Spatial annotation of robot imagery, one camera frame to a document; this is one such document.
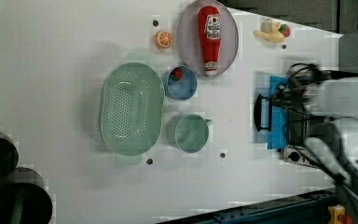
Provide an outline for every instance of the orange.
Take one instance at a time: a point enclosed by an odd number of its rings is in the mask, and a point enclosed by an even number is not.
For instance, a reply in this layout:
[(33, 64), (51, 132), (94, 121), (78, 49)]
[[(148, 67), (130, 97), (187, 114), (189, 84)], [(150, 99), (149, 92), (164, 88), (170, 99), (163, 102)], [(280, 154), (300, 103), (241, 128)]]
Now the orange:
[(157, 47), (167, 49), (172, 45), (173, 37), (168, 31), (158, 31), (155, 34), (154, 41)]

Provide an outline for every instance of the blue bowl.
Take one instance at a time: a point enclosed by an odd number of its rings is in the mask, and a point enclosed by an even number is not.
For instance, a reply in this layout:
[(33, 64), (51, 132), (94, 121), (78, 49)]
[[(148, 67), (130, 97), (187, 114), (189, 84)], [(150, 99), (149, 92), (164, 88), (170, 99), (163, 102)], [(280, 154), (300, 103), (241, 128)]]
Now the blue bowl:
[[(182, 78), (178, 81), (170, 78), (171, 72), (175, 68), (182, 70)], [(189, 67), (183, 65), (169, 70), (162, 77), (162, 83), (164, 84), (165, 95), (175, 100), (190, 99), (196, 93), (198, 86), (196, 74)]]

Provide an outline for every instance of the red cap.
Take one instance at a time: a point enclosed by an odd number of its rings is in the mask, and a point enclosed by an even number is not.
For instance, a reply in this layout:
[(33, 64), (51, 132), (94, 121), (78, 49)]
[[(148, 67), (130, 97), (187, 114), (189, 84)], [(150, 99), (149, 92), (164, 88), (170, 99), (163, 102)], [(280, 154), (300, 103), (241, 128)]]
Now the red cap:
[(353, 219), (347, 215), (339, 217), (339, 221), (342, 222), (342, 224), (353, 224)]

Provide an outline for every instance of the mug handle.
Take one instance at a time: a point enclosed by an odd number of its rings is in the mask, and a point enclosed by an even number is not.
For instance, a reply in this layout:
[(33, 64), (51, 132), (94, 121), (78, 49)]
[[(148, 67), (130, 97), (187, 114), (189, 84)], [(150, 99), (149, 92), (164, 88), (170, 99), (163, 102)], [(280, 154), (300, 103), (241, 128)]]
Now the mug handle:
[(205, 121), (206, 121), (206, 124), (207, 124), (208, 126), (210, 126), (211, 124), (213, 124), (211, 119), (206, 119)]

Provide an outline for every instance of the green colander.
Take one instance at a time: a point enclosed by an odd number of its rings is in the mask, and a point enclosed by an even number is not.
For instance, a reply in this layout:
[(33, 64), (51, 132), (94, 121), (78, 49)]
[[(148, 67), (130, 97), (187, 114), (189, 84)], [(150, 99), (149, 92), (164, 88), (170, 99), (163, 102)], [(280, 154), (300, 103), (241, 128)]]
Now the green colander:
[(110, 149), (137, 156), (156, 144), (164, 87), (157, 73), (143, 63), (126, 63), (105, 81), (101, 134)]

